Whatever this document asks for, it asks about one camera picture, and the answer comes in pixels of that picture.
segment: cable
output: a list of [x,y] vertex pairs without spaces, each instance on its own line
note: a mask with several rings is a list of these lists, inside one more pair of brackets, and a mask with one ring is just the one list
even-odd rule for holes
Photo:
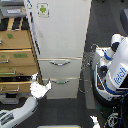
[[122,121],[122,107],[123,107],[123,102],[124,102],[124,98],[125,96],[128,94],[128,90],[125,92],[124,96],[123,96],[123,99],[122,99],[122,102],[121,102],[121,115],[120,115],[120,122],[119,122],[119,127],[121,126],[121,121]]
[[91,89],[92,89],[92,83],[91,83],[89,80],[84,80],[84,81],[90,83],[90,85],[91,85],[90,88],[89,88],[87,91],[82,91],[82,90],[80,89],[80,86],[79,86],[78,89],[79,89],[79,91],[82,92],[82,93],[88,93],[88,92],[90,92]]

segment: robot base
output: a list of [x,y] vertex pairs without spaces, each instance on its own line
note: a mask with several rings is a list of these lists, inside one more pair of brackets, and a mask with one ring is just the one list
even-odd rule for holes
[[112,99],[111,101],[107,101],[105,98],[103,98],[97,91],[95,87],[95,80],[94,80],[94,73],[92,77],[92,88],[93,88],[93,94],[96,100],[105,107],[113,107],[117,106],[119,104],[119,99]]

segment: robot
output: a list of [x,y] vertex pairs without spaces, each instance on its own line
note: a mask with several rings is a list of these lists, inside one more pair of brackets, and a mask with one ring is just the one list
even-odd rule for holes
[[30,85],[32,96],[26,100],[21,108],[16,108],[10,111],[0,111],[0,128],[15,128],[37,110],[37,99],[44,97],[44,95],[51,89],[50,80],[46,86],[43,86],[36,81],[37,76],[38,73],[32,75]]
[[93,90],[102,103],[112,106],[128,90],[128,37],[114,34],[110,47],[97,47],[92,62]]

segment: drawer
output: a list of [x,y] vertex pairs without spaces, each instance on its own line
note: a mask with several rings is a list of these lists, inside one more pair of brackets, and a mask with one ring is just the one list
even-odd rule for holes
[[31,81],[26,82],[1,82],[0,93],[30,92]]
[[21,49],[31,48],[28,32],[21,31],[0,31],[0,49]]
[[48,91],[48,99],[77,98],[79,79],[50,79],[52,89]]
[[36,65],[0,67],[0,77],[31,76],[37,72]]
[[79,77],[82,59],[38,61],[42,78]]
[[31,49],[0,50],[0,66],[34,65]]

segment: refrigerator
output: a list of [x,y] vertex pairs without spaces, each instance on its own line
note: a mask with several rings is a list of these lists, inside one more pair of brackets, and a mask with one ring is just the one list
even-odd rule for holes
[[24,0],[48,99],[77,98],[91,0]]

